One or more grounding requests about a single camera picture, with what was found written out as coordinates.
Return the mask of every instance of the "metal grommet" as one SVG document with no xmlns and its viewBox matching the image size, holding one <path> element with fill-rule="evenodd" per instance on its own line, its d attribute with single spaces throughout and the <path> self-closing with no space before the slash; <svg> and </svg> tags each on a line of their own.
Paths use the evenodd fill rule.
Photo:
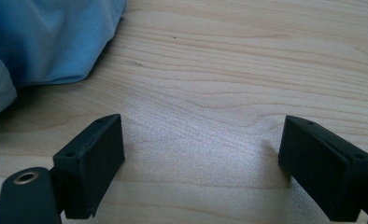
<svg viewBox="0 0 368 224">
<path fill-rule="evenodd" d="M 16 185 L 23 185 L 32 182 L 33 180 L 38 178 L 38 172 L 36 171 L 30 171 L 26 172 L 22 175 L 19 175 L 16 177 L 16 179 L 13 181 Z"/>
</svg>

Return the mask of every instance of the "blue fabric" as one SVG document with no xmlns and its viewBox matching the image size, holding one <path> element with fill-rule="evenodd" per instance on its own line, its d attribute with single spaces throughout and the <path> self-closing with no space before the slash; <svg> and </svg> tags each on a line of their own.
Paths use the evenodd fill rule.
<svg viewBox="0 0 368 224">
<path fill-rule="evenodd" d="M 126 0 L 0 0 L 0 65 L 15 87 L 80 81 L 125 8 Z M 12 102 L 12 95 L 3 97 L 13 88 L 9 83 L 6 71 L 0 72 L 5 105 Z"/>
</svg>

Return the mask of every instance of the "wooden table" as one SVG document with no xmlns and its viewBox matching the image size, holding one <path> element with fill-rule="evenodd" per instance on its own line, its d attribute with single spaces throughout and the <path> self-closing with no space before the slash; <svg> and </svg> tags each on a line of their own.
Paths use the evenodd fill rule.
<svg viewBox="0 0 368 224">
<path fill-rule="evenodd" d="M 368 152 L 368 0 L 130 0 L 89 78 L 0 115 L 0 186 L 114 113 L 126 162 L 65 223 L 329 223 L 277 153 L 285 115 Z"/>
</svg>

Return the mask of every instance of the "wood grain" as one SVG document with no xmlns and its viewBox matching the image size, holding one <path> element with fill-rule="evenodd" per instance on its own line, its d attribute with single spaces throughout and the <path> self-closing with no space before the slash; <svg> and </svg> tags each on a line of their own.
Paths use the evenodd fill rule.
<svg viewBox="0 0 368 224">
<path fill-rule="evenodd" d="M 330 223 L 276 156 L 288 114 L 368 152 L 368 0 L 128 4 L 89 78 L 0 115 L 0 186 L 120 113 L 127 160 L 65 223 Z"/>
</svg>

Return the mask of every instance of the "screw hole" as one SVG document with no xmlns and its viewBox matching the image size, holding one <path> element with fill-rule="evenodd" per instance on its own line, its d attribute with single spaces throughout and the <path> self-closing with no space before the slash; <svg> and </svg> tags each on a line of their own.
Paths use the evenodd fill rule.
<svg viewBox="0 0 368 224">
<path fill-rule="evenodd" d="M 355 157 L 360 160 L 364 159 L 364 157 L 361 154 L 355 154 Z"/>
<path fill-rule="evenodd" d="M 67 153 L 65 153 L 65 156 L 66 157 L 73 157 L 73 156 L 75 156 L 76 155 L 76 152 L 74 152 L 74 151 L 71 151 L 71 152 L 67 152 Z"/>
<path fill-rule="evenodd" d="M 13 181 L 16 185 L 23 185 L 32 182 L 33 180 L 38 178 L 38 172 L 27 172 L 22 174 Z"/>
</svg>

